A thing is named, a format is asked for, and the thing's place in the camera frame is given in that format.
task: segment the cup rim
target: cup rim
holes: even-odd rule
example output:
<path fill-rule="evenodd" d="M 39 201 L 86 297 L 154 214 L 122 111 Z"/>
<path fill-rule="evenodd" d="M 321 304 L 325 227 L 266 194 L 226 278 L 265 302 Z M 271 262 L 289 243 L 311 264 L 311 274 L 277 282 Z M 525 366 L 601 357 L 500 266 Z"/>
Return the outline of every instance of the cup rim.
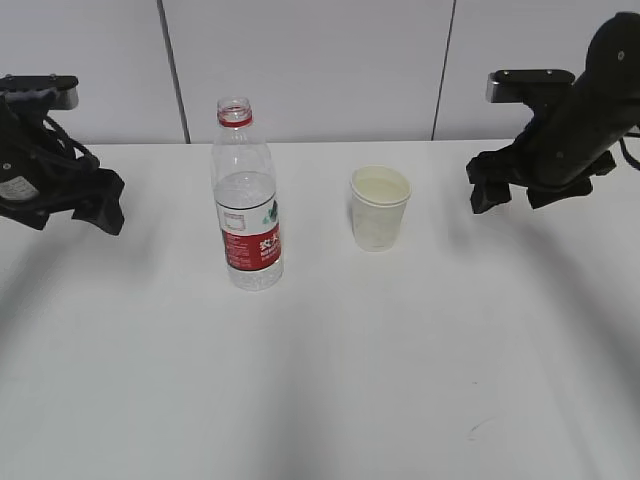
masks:
<path fill-rule="evenodd" d="M 391 172 L 393 175 L 399 176 L 406 183 L 407 190 L 408 190 L 407 194 L 404 197 L 402 197 L 400 200 L 394 200 L 391 202 L 377 202 L 375 200 L 367 198 L 365 195 L 363 195 L 361 192 L 358 191 L 358 188 L 355 185 L 356 175 L 362 170 L 365 170 L 367 168 L 379 168 L 379 169 L 383 169 L 388 172 Z M 358 198 L 358 200 L 360 200 L 361 202 L 367 205 L 370 205 L 372 207 L 380 207 L 380 208 L 397 207 L 399 205 L 407 203 L 409 201 L 409 198 L 411 198 L 411 193 L 412 193 L 411 182 L 409 182 L 409 180 L 407 180 L 407 178 L 404 175 L 402 175 L 402 173 L 400 173 L 398 170 L 391 167 L 387 167 L 386 165 L 365 165 L 363 167 L 360 167 L 351 174 L 351 180 L 349 183 L 351 185 L 351 192 L 353 193 L 353 195 L 356 198 Z"/>

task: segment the plastic water bottle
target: plastic water bottle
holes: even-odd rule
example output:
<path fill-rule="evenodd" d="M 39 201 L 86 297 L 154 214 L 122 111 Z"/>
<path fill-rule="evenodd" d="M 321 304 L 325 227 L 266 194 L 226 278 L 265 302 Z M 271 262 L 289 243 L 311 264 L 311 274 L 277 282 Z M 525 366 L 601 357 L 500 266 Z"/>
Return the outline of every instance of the plastic water bottle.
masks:
<path fill-rule="evenodd" d="M 271 152 L 246 98 L 221 99 L 218 126 L 211 178 L 229 275 L 240 288 L 263 290 L 283 271 Z"/>

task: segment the white table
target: white table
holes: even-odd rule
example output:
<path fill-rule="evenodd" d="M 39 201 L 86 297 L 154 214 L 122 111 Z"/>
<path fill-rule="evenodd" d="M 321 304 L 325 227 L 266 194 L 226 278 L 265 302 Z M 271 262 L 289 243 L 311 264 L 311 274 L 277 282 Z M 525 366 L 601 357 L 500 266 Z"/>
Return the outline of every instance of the white table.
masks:
<path fill-rule="evenodd" d="M 208 146 L 95 147 L 120 237 L 0 222 L 0 479 L 638 478 L 640 174 L 474 216 L 464 166 L 503 144 L 273 145 L 285 275 L 257 294 Z M 367 163 L 413 181 L 383 254 L 347 217 Z"/>

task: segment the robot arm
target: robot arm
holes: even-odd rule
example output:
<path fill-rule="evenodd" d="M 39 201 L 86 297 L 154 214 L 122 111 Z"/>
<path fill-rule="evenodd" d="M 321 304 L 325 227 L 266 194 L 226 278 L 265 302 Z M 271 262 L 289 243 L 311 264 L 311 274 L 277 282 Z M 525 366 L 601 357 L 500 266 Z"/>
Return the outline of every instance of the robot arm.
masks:
<path fill-rule="evenodd" d="M 56 75 L 0 79 L 0 215 L 42 230 L 50 214 L 74 210 L 74 219 L 118 235 L 124 182 L 47 115 L 77 105 L 77 84 Z"/>
<path fill-rule="evenodd" d="M 467 165 L 474 213 L 510 201 L 509 184 L 526 187 L 533 208 L 588 195 L 590 177 L 615 168 L 609 147 L 640 124 L 640 15 L 618 13 L 600 27 L 574 78 L 563 70 L 489 76 L 490 102 L 524 103 L 533 119 L 513 144 Z"/>

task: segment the paper cup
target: paper cup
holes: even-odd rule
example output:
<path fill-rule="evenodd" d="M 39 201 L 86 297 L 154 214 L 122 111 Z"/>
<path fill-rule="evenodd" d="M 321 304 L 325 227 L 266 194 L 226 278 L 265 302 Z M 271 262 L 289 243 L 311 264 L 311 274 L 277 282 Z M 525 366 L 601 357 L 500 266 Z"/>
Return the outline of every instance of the paper cup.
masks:
<path fill-rule="evenodd" d="M 351 177 L 351 220 L 356 243 L 368 252 L 393 246 L 400 232 L 411 185 L 399 172 L 371 165 Z"/>

